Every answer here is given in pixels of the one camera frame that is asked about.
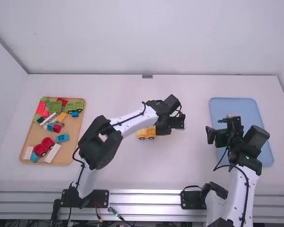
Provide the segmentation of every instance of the white wall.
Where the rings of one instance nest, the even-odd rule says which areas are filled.
[[[284,0],[0,0],[0,36],[31,73],[277,74],[284,87]]]
[[[0,146],[26,78],[27,73],[0,44]]]

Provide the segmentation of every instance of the metal rail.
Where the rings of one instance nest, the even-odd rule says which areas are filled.
[[[205,222],[205,210],[183,210],[180,190],[111,190],[109,203],[128,221]],[[53,201],[61,192],[0,192],[0,219],[50,219]],[[103,220],[118,220],[99,209]],[[69,208],[59,210],[67,219]],[[97,220],[95,209],[73,208],[71,219]],[[284,223],[284,195],[256,194],[254,222]]]

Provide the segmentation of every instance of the yellow toy block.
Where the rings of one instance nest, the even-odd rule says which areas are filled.
[[[57,117],[57,122],[62,123],[63,119],[67,116],[67,113],[62,112],[61,114],[59,114],[59,116]]]
[[[140,140],[144,140],[144,139],[153,140],[154,138],[157,137],[157,135],[156,135],[156,126],[152,126],[152,127],[145,128],[145,129],[140,129],[137,132],[137,137]]]

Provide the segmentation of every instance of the toy pile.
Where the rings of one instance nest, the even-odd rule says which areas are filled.
[[[63,98],[57,98],[56,101],[50,101],[48,97],[40,99],[36,114],[33,121],[40,124],[45,130],[54,133],[60,133],[65,126],[63,120],[70,114],[72,117],[79,117],[83,111],[83,102],[69,102]],[[69,134],[56,136],[56,142],[50,137],[44,138],[40,144],[27,147],[24,159],[31,159],[34,163],[38,162],[41,157],[44,161],[51,163],[58,150],[61,148],[60,143],[70,140]]]

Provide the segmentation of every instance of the white tabletop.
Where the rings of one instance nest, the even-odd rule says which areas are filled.
[[[0,148],[0,190],[44,191],[68,187],[80,166],[23,164],[19,154],[42,96],[81,97],[86,109],[81,137],[99,115],[114,118],[142,107],[141,101],[175,95],[186,114],[186,130],[155,140],[131,135],[122,141],[114,160],[98,171],[99,189],[181,189],[215,181],[227,185],[227,170],[212,172],[217,163],[208,145],[212,97],[251,97],[257,101],[275,158],[263,168],[258,191],[284,192],[284,93],[276,76],[211,75],[30,75]]]

